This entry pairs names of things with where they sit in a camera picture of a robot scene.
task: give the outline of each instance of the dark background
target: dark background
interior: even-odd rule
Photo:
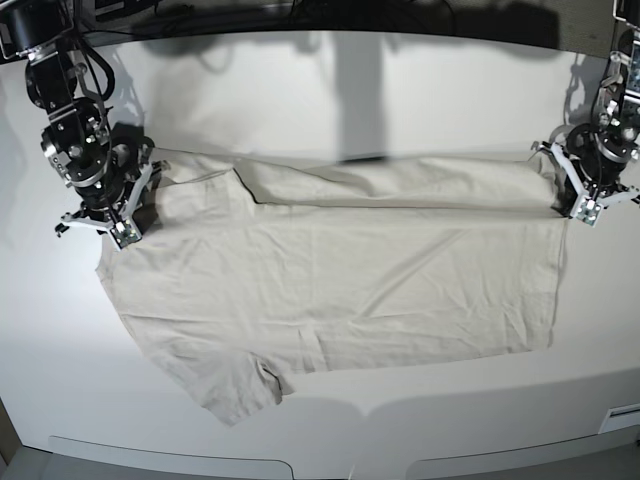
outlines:
[[[120,32],[90,34],[98,45],[316,28],[453,35],[605,57],[613,30],[613,0],[296,0],[293,11],[292,0],[159,0],[155,9],[155,0],[138,0],[149,7],[106,21],[96,21],[95,1],[115,0],[75,0],[82,28]]]

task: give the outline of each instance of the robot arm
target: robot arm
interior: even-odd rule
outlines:
[[[25,81],[32,103],[43,109],[49,126],[42,132],[42,151],[51,167],[82,198],[80,210],[66,214],[56,227],[105,233],[121,249],[142,238],[133,213],[153,173],[150,148],[133,139],[113,138],[104,102],[114,91],[109,64],[78,34],[59,0],[0,0],[13,51],[0,39],[2,54],[27,59]],[[70,52],[79,53],[74,63]],[[92,61],[104,72],[104,92]],[[91,74],[95,89],[85,82]],[[80,87],[83,96],[75,97]]]
[[[627,52],[612,51],[591,109],[590,123],[575,127],[566,140],[538,145],[566,171],[560,212],[595,226],[617,203],[640,203],[640,190],[620,183],[630,161],[637,161],[640,132],[640,1],[614,1],[614,18],[631,27]]]

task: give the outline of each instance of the white table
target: white table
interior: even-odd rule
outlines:
[[[144,123],[158,146],[304,164],[379,152],[523,158],[563,122],[572,69],[592,88],[604,67],[572,53],[377,33],[101,51],[118,80],[112,118]],[[593,435],[608,408],[640,402],[640,212],[623,205],[595,230],[570,226],[549,350],[299,376],[282,405],[227,429],[127,335],[93,271],[98,237],[53,234],[78,197],[42,156],[46,119],[23,69],[0,67],[0,395],[24,444],[47,450],[59,436],[283,460],[297,478],[390,479],[421,459]],[[571,105],[583,97],[581,84]],[[625,178],[640,183],[640,170]]]

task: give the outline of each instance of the t-shirt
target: t-shirt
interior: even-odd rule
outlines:
[[[152,160],[157,221],[106,241],[97,271],[142,352],[224,423],[278,404],[291,373],[550,344],[566,222],[544,156]]]

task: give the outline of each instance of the beige t-shirt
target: beige t-shirt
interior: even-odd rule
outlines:
[[[555,172],[413,158],[295,170],[156,150],[158,222],[98,274],[143,353],[221,421],[284,376],[546,348]]]

